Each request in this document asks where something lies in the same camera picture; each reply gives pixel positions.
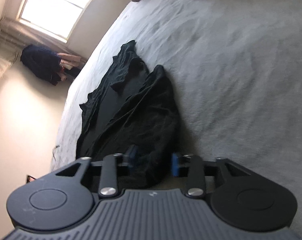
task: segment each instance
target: dark blue cloth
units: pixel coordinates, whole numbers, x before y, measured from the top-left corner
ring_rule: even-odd
[[[29,45],[22,51],[21,61],[38,78],[50,82],[56,86],[61,78],[59,72],[61,58],[55,52],[35,45]]]

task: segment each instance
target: window sill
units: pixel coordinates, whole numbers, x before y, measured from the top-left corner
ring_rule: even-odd
[[[62,38],[62,37],[60,37],[60,36],[58,36],[58,35],[56,35],[56,34],[54,34],[54,33],[52,33],[52,32],[49,32],[49,31],[47,31],[47,30],[45,30],[45,29],[43,29],[43,28],[41,28],[41,27],[35,25],[35,24],[32,24],[32,23],[30,23],[30,22],[28,22],[28,21],[26,21],[26,20],[18,19],[18,21],[19,21],[20,23],[22,23],[22,24],[24,24],[24,25],[26,25],[26,26],[28,26],[28,27],[30,27],[30,28],[32,28],[32,29],[35,29],[35,30],[37,30],[37,31],[40,31],[40,32],[42,32],[42,33],[44,33],[44,34],[46,34],[46,35],[48,35],[48,36],[50,36],[50,37],[52,37],[52,38],[58,40],[58,41],[61,41],[61,42],[63,42],[63,43],[67,43],[67,41],[68,41],[67,39],[64,39],[64,38]]]

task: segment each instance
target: white logo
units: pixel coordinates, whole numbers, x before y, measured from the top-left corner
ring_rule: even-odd
[[[149,195],[150,195],[151,197],[155,197],[156,195],[158,195],[158,193],[156,193],[156,192],[154,191],[154,192],[152,192],[152,193],[149,193]]]

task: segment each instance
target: white blanket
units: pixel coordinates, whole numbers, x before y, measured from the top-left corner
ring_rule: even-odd
[[[55,169],[75,158],[79,104],[133,39],[148,67],[162,64],[172,80],[183,151],[231,158],[287,187],[302,235],[302,0],[130,3],[70,87]]]

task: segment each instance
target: ribbed gray panel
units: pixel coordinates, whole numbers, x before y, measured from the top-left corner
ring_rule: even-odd
[[[202,200],[185,197],[179,189],[126,190],[103,200],[83,224],[55,234],[18,229],[5,240],[298,240],[288,228],[250,233],[218,219]]]

